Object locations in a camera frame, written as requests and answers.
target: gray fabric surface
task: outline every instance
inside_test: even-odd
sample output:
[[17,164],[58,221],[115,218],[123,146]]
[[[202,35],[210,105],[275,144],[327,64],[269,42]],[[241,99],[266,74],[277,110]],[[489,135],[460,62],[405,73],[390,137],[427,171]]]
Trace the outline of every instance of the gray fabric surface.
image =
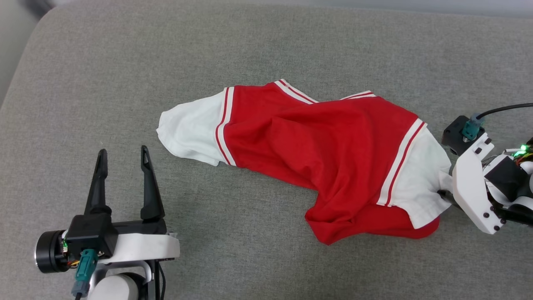
[[[532,28],[532,20],[170,0],[53,10],[0,110],[0,298],[72,299],[74,274],[40,274],[35,241],[83,211],[101,148],[114,220],[138,219],[146,144],[182,245],[181,258],[163,263],[166,299],[531,299],[530,228],[487,235],[451,208],[423,240],[357,235],[328,247],[303,217],[315,192],[179,159],[155,129],[177,104],[285,78],[318,100],[373,90],[440,139],[459,114],[531,101]],[[488,118],[498,150],[532,136],[531,113]]]

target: robotic arm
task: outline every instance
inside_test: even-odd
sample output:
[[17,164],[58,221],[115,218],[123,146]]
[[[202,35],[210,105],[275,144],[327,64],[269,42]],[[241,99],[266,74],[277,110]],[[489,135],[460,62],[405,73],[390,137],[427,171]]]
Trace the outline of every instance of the robotic arm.
[[[107,152],[100,150],[85,212],[72,219],[68,230],[41,235],[35,263],[43,273],[76,270],[72,295],[79,300],[163,300],[165,276],[160,261],[180,256],[180,242],[167,233],[165,211],[146,146],[141,147],[144,172],[144,206],[141,220],[111,221],[104,181]],[[140,266],[144,276],[120,273],[106,277],[111,269]]]
[[460,156],[453,169],[453,195],[441,195],[485,233],[496,233],[507,221],[533,226],[533,139],[485,159],[494,145],[481,127],[487,114],[525,106],[531,105],[459,116],[442,135],[442,144]]

